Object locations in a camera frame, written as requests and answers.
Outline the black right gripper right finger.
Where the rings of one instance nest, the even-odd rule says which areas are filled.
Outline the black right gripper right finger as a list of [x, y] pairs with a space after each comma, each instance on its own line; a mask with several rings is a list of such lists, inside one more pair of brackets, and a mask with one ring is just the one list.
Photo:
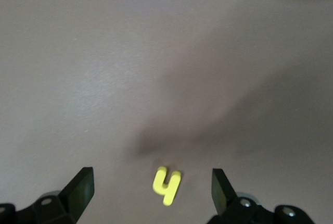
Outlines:
[[211, 195], [217, 214], [208, 223], [313, 223], [302, 209], [278, 205], [274, 211], [265, 209], [247, 196], [238, 196], [223, 169], [212, 169]]

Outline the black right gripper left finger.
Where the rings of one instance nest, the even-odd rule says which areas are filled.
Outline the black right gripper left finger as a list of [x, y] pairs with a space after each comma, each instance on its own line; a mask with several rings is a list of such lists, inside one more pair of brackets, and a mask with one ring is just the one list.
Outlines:
[[1, 203], [1, 223], [77, 223], [93, 196], [94, 170], [84, 167], [61, 191], [45, 193], [24, 209]]

